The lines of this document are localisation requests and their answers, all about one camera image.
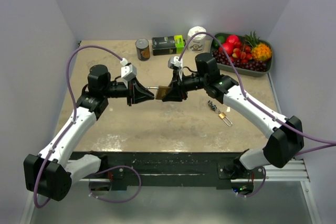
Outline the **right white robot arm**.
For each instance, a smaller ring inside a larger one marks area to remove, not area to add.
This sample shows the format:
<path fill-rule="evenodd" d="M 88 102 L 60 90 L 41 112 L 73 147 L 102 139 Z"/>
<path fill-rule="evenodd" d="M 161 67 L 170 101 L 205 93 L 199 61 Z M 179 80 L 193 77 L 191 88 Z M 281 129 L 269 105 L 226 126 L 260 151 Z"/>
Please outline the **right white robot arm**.
<path fill-rule="evenodd" d="M 189 91 L 203 89 L 209 97 L 234 109 L 263 133 L 268 140 L 266 145 L 243 152 L 236 161 L 234 173 L 237 177 L 246 178 L 259 166 L 283 168 L 303 149 L 300 119 L 279 114 L 248 94 L 236 80 L 221 74 L 210 53 L 198 54 L 195 63 L 197 71 L 186 76 L 183 61 L 178 56 L 169 59 L 173 78 L 162 101 L 182 102 Z"/>

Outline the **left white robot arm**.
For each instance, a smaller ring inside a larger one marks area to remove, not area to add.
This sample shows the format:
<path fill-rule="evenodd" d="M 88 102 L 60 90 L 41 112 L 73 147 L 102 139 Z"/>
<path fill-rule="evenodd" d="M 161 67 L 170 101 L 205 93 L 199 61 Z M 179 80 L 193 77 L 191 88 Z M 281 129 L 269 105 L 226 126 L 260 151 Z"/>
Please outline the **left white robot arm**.
<path fill-rule="evenodd" d="M 26 187 L 33 192 L 36 207 L 43 207 L 38 203 L 39 195 L 61 201 L 74 183 L 92 174 L 97 178 L 108 174 L 107 158 L 95 152 L 72 163 L 68 161 L 82 137 L 107 108 L 109 98 L 126 98 L 129 106 L 154 100 L 154 94 L 136 76 L 137 69 L 130 63 L 121 68 L 120 82 L 111 80 L 105 65 L 90 68 L 88 82 L 66 124 L 44 149 L 24 160 Z"/>

